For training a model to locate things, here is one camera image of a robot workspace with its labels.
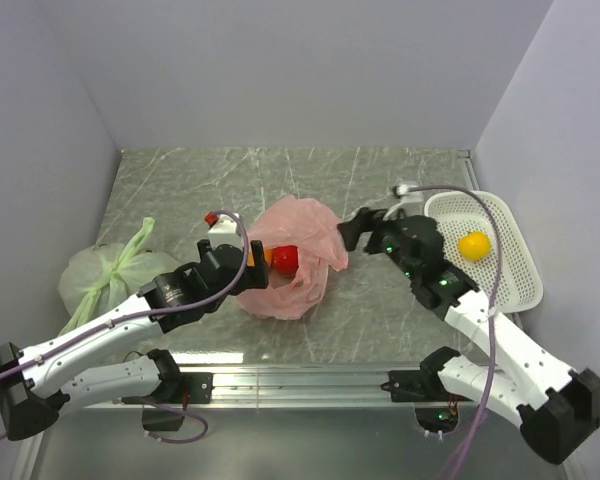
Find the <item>red apple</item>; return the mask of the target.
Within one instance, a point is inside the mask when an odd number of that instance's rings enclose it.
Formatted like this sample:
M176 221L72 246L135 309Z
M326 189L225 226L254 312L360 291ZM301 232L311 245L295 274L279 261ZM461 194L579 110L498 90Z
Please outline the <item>red apple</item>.
M295 276L299 268L298 248L295 245L273 248L271 267L280 275L287 277Z

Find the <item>pink plastic bag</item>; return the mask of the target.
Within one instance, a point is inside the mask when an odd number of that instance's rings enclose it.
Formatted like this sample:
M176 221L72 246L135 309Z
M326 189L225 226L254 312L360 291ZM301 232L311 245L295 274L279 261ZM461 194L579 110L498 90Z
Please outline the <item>pink plastic bag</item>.
M312 198L288 195L265 210L248 229L249 238L267 250L295 247L298 268L292 275L270 273L267 288L238 295L241 308L261 318L298 320L320 303L329 272L348 267L339 223L329 207Z

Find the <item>yellow fruit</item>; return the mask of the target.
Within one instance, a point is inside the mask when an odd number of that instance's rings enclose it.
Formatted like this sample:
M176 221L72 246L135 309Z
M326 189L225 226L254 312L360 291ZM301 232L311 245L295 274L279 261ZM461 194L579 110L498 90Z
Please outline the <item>yellow fruit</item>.
M460 238L457 248L465 260L476 263L491 253L492 244L486 233L474 231Z

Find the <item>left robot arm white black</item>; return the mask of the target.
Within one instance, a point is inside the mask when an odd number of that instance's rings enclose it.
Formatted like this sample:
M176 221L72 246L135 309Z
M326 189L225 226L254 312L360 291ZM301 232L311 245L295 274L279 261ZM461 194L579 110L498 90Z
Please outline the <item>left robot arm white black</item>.
M19 348L0 346L0 415L4 436L24 440L72 410L120 397L176 398L180 370L157 351L141 364L97 366L97 361L137 342L193 324L219 309L229 296L268 285L260 241L247 249L207 240L197 262L158 275L113 310L55 339Z

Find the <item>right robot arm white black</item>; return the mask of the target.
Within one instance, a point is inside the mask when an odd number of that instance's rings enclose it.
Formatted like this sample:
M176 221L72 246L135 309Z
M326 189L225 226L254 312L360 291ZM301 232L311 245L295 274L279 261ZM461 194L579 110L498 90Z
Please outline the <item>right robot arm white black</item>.
M439 349L421 364L426 396L438 400L450 393L483 402L553 465L562 464L600 427L600 377L590 369L576 371L491 309L488 295L446 259L434 219L404 214L387 219L382 210L363 208L338 231L349 251L369 233L367 254L387 255L422 306L495 358L489 371L453 349Z

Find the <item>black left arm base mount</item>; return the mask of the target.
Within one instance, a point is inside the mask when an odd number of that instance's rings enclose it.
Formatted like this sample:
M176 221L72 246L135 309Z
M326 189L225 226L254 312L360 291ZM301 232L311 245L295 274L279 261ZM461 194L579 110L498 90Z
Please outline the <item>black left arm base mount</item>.
M146 400L188 410L192 405L209 404L212 390L211 372L189 372L183 373L176 383L167 384L166 387L159 386L155 393L146 397ZM184 424L183 416L147 406L134 397L124 397L122 403L142 406L142 427L150 433L175 433Z

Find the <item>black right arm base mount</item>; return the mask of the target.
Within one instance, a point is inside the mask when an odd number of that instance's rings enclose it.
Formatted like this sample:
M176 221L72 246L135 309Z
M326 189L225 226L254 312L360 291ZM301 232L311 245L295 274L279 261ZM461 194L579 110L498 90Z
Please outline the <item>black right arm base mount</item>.
M445 436L459 425L457 398L439 380L421 370L391 370L380 389L392 403L414 407L416 426L424 433Z

